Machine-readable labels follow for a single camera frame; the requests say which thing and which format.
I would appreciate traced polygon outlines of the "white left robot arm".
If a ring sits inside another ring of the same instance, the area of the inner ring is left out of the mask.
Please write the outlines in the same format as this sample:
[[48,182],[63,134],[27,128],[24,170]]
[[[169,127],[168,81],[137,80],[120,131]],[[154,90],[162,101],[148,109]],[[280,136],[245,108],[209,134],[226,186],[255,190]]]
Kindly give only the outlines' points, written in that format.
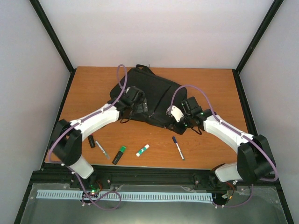
[[51,136],[48,157],[54,154],[61,164],[78,174],[87,188],[96,185],[97,176],[93,167],[82,155],[82,142],[95,131],[114,123],[123,116],[148,111],[145,93],[135,86],[122,90],[118,97],[107,101],[96,111],[72,120],[57,122]]

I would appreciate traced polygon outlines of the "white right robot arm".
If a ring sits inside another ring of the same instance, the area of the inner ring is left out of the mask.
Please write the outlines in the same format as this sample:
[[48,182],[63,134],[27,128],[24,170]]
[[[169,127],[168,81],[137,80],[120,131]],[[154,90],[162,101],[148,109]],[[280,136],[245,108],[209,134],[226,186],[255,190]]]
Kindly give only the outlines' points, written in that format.
[[181,108],[170,105],[166,113],[175,119],[173,131],[182,134],[187,128],[197,128],[197,133],[207,132],[227,144],[237,155],[237,161],[222,164],[213,171],[219,182],[244,181],[254,184],[266,181],[274,173],[272,181],[278,178],[271,149],[263,135],[245,133],[224,121],[211,109],[202,110],[195,97],[181,102]]

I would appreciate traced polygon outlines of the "black student backpack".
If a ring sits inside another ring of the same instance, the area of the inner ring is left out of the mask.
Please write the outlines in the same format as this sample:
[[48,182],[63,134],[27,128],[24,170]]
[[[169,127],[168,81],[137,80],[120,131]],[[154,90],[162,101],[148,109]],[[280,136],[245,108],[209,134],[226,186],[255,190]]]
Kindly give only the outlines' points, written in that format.
[[128,71],[127,75],[126,88],[134,86],[142,91],[143,99],[147,99],[148,111],[138,114],[126,112],[123,118],[160,128],[167,128],[172,124],[175,119],[167,115],[166,111],[171,103],[183,110],[181,103],[187,99],[187,89],[183,87],[175,92],[181,85],[155,75],[149,67],[143,65],[136,65]]

